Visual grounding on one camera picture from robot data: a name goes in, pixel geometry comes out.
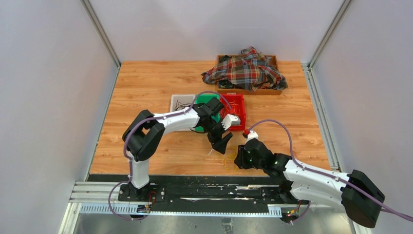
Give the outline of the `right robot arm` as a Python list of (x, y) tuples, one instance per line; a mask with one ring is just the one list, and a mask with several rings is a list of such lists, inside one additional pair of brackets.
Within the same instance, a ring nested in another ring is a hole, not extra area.
[(385, 195), (359, 170), (350, 174), (317, 168), (291, 156), (273, 153), (257, 139), (238, 146), (234, 163), (240, 169), (260, 169), (280, 184), (279, 198), (310, 201), (344, 211), (355, 223), (366, 228), (376, 226)]

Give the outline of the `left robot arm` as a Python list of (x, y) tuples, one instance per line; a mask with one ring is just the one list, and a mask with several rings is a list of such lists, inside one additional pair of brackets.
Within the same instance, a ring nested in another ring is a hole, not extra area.
[(239, 125), (241, 120), (233, 112), (226, 114), (223, 119), (215, 120), (214, 117), (224, 107), (219, 99), (213, 97), (207, 103), (192, 103), (182, 110), (164, 114), (141, 111), (122, 136), (123, 153), (129, 161), (127, 184), (131, 187), (131, 196), (137, 201), (148, 198), (149, 158), (156, 152), (162, 137), (168, 133), (201, 126), (212, 149), (225, 154), (226, 146), (233, 136), (228, 130), (233, 125)]

